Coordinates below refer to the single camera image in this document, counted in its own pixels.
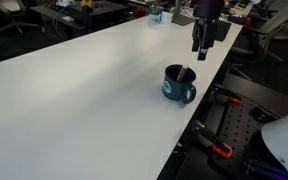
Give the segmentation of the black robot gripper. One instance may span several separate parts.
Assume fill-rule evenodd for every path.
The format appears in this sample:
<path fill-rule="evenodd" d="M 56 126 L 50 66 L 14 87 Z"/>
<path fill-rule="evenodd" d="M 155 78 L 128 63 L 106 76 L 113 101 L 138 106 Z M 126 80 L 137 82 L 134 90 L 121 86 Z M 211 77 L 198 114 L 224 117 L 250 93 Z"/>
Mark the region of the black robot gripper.
<path fill-rule="evenodd" d="M 192 0 L 191 7 L 196 18 L 192 32 L 192 52 L 198 52 L 198 60 L 204 61 L 208 49 L 215 41 L 217 22 L 224 7 L 224 0 Z"/>

